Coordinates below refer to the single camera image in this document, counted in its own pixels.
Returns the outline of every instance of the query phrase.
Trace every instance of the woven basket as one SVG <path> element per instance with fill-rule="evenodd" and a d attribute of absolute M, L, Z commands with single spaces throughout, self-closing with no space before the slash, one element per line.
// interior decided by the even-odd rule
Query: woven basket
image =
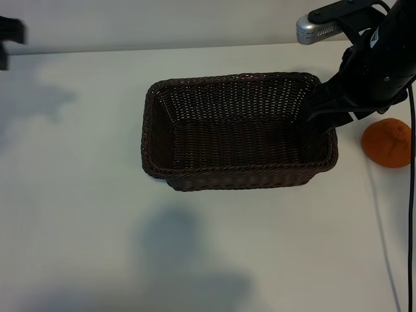
<path fill-rule="evenodd" d="M 320 84 L 308 73 L 256 73 L 154 84 L 146 96 L 143 169 L 176 190 L 307 183 L 335 166 L 335 130 L 301 122 Z"/>

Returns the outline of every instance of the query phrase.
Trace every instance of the black object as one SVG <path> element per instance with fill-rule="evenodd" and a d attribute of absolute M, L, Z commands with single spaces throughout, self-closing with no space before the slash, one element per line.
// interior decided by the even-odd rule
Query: black object
<path fill-rule="evenodd" d="M 416 116 L 415 116 L 415 98 L 413 89 L 409 87 L 410 98 L 410 116 L 411 116 L 411 159 L 410 159 L 410 195 L 409 195 L 409 238 L 408 238 L 408 311 L 413 312 L 413 201 L 415 197 L 415 137 L 416 137 Z"/>
<path fill-rule="evenodd" d="M 0 70 L 8 70 L 8 55 L 3 46 L 4 41 L 26 44 L 26 28 L 20 20 L 0 16 Z"/>
<path fill-rule="evenodd" d="M 353 46 L 339 72 L 307 99 L 305 118 L 325 132 L 351 122 L 348 112 L 362 119 L 407 98 L 416 79 L 415 3 L 397 1 L 386 16 L 372 8 L 388 9 L 379 0 L 342 0 L 309 13 L 312 23 L 335 21 Z"/>
<path fill-rule="evenodd" d="M 303 185 L 338 159 L 335 130 L 299 118 L 318 85 L 309 73 L 156 83 L 144 108 L 143 169 L 182 191 Z"/>

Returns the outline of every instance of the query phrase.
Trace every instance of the black cable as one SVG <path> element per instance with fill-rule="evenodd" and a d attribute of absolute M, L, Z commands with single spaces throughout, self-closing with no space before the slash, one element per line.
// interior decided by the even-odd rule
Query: black cable
<path fill-rule="evenodd" d="M 409 246 L 408 246 L 408 291 L 409 291 L 409 312 L 412 312 L 413 306 L 413 278 L 412 278 L 412 261 L 413 261 L 413 199 L 415 193 L 415 134 L 416 134 L 416 117 L 415 117 L 415 98 L 413 89 L 409 87 L 410 116 L 411 116 L 411 151 L 410 151 L 410 196 L 409 196 Z"/>
<path fill-rule="evenodd" d="M 377 5 L 381 5 L 384 10 L 387 11 L 387 13 L 390 11 L 390 6 L 388 6 L 384 1 L 380 0 L 376 2 Z"/>

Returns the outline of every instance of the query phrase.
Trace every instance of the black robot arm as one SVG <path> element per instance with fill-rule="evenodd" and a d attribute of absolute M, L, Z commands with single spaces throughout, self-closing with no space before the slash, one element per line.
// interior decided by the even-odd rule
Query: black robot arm
<path fill-rule="evenodd" d="M 304 118 L 323 132 L 351 122 L 348 112 L 358 119 L 385 112 L 407 98 L 416 79 L 416 1 L 397 1 L 386 16 L 376 4 L 342 0 L 308 15 L 315 25 L 336 22 L 353 43 L 339 72 L 305 102 Z"/>

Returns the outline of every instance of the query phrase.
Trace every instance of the white table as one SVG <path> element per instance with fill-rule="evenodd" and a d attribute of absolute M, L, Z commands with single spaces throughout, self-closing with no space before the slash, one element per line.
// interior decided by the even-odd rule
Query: white table
<path fill-rule="evenodd" d="M 0 74 L 0 310 L 407 309 L 410 169 L 375 165 L 359 139 L 388 116 L 409 124 L 408 103 L 338 129 L 337 166 L 302 187 L 182 193 L 141 168 L 154 82 L 280 71 L 326 81 L 347 47 L 12 57 Z"/>

